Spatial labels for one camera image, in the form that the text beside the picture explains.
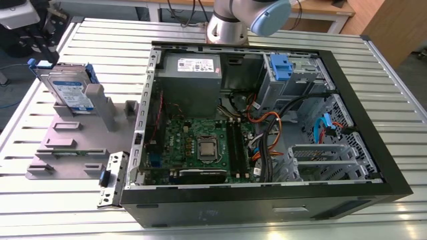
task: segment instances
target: green circuit board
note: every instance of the green circuit board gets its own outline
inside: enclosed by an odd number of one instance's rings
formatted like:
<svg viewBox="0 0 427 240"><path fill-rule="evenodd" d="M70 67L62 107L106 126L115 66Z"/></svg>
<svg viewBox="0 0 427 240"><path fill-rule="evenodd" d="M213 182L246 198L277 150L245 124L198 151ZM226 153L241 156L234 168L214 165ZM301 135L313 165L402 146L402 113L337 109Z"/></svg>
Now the green circuit board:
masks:
<svg viewBox="0 0 427 240"><path fill-rule="evenodd" d="M250 158L247 148L243 149L246 168L249 174L231 174L231 158L230 145L227 138L226 120L211 119L173 119L167 122L165 150L162 155L162 168L201 168L201 169L221 169L227 171L227 183L251 183L254 176L250 174ZM254 132L251 123L238 124L242 132L242 142L247 146L249 134ZM198 139L210 136L217 141L218 159L215 161L202 161L198 153ZM169 184L169 176L158 171L154 173L153 179L158 184Z"/></svg>

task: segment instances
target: metal bracket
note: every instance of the metal bracket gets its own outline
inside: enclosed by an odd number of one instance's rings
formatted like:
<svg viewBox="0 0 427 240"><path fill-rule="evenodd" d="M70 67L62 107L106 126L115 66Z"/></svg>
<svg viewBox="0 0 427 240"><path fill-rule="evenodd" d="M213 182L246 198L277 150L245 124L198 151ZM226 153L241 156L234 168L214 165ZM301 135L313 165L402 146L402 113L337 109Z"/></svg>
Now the metal bracket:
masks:
<svg viewBox="0 0 427 240"><path fill-rule="evenodd" d="M121 151L113 153L108 159L108 165L100 174L100 198L98 209L119 209L122 190L126 183L127 166L130 153Z"/></svg>

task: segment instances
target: metal table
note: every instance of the metal table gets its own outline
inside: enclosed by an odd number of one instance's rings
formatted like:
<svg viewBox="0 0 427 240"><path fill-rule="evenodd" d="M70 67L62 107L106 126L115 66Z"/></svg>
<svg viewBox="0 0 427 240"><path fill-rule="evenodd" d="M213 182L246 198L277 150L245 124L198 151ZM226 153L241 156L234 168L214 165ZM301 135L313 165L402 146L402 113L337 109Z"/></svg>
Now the metal table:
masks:
<svg viewBox="0 0 427 240"><path fill-rule="evenodd" d="M427 114L375 46L353 35L281 31L250 44L331 50L414 195L326 221L142 229L122 209L98 210L98 180L27 180L27 166L54 118L54 97L36 80L0 136L0 238L423 239L427 236ZM87 18L72 23L60 61L94 64L107 96L141 100L151 41L206 41L202 28Z"/></svg>

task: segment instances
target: cpu socket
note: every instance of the cpu socket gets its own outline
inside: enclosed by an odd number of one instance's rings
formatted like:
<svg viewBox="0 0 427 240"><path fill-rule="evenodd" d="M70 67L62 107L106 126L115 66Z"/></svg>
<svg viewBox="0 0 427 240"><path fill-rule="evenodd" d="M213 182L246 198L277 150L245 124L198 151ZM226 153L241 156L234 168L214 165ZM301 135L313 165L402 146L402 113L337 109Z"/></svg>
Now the cpu socket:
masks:
<svg viewBox="0 0 427 240"><path fill-rule="evenodd" d="M198 159L205 164L211 164L219 159L217 136L198 137Z"/></svg>

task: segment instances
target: open computer tower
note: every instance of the open computer tower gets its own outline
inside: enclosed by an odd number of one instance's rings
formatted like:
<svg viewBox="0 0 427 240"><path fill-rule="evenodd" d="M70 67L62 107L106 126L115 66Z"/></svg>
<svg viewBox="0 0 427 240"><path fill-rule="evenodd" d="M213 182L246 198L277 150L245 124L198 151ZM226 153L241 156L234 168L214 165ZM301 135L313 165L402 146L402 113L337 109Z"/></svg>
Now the open computer tower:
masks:
<svg viewBox="0 0 427 240"><path fill-rule="evenodd" d="M154 42L99 207L145 227L338 219L413 193L330 51Z"/></svg>

